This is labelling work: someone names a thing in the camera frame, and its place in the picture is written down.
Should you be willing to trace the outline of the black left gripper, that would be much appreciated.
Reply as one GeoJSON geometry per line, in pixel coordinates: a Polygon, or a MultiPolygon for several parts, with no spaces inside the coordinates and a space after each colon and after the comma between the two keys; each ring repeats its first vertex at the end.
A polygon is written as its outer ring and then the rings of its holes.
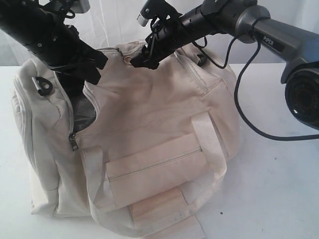
{"type": "Polygon", "coordinates": [[[108,58],[101,51],[86,48],[75,27],[54,17],[24,21],[24,46],[49,69],[57,73],[97,84],[108,58]]]}

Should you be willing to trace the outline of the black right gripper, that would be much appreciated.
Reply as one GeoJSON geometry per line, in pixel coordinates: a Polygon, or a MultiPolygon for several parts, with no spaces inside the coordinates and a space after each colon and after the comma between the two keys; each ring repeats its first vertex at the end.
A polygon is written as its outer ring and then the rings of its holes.
{"type": "Polygon", "coordinates": [[[159,20],[151,27],[147,48],[142,48],[130,64],[135,68],[157,69],[163,60],[158,52],[168,54],[194,41],[199,35],[198,23],[199,12],[196,9],[179,18],[159,20]]]}

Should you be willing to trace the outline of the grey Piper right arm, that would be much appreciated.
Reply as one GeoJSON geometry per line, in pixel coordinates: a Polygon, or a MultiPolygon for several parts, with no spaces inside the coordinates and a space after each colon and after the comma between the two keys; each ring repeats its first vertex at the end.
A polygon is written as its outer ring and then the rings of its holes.
{"type": "Polygon", "coordinates": [[[318,34],[271,19],[255,0],[205,0],[186,14],[164,0],[148,0],[138,22],[149,23],[151,33],[131,60],[137,68],[154,70],[175,50],[207,35],[228,34],[246,44],[262,44],[286,63],[281,83],[290,112],[301,123],[318,128],[318,34]]]}

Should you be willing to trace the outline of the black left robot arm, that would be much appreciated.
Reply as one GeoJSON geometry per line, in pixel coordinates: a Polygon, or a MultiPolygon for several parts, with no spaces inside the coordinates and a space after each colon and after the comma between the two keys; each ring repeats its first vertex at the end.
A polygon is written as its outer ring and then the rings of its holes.
{"type": "Polygon", "coordinates": [[[108,58],[82,41],[73,25],[77,13],[90,9],[87,0],[2,0],[0,28],[52,71],[97,84],[108,58]]]}

